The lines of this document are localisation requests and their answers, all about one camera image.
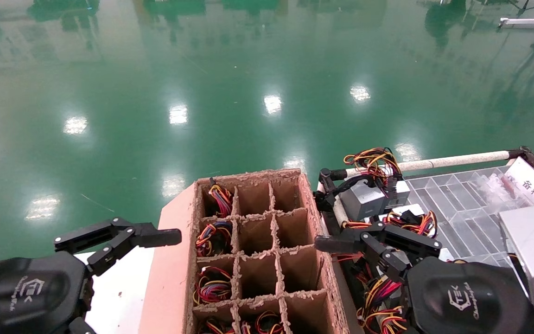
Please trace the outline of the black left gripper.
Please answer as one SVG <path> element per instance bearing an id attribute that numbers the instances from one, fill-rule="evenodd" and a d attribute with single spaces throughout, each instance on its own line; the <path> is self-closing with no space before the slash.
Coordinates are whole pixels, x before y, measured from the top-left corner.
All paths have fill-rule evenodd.
<path id="1" fill-rule="evenodd" d="M 131 227 L 124 218 L 108 218 L 55 238 L 53 255 L 0 261 L 0 334 L 93 334 L 85 321 L 92 275 L 72 254 Z"/>

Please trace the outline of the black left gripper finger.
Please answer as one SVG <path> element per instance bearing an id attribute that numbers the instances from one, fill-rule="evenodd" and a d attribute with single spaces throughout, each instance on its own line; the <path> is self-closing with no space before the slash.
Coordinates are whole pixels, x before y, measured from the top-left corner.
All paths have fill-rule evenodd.
<path id="1" fill-rule="evenodd" d="M 137 247 L 143 249 L 174 246 L 182 241 L 178 229 L 157 230 L 151 223 L 136 224 L 119 231 L 111 237 L 102 250 L 88 258 L 88 269 L 92 276 L 101 276 L 117 261 Z"/>

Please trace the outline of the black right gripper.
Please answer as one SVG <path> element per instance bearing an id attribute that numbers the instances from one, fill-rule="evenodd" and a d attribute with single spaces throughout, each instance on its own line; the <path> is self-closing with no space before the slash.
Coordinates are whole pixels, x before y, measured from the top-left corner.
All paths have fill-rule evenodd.
<path id="1" fill-rule="evenodd" d="M 362 255 L 388 279 L 406 281 L 405 315 L 419 334 L 517 334 L 532 310 L 513 269 L 443 262 L 441 242 L 395 225 L 318 235 L 314 245 L 330 254 Z M 387 246 L 425 259 L 407 272 Z"/>

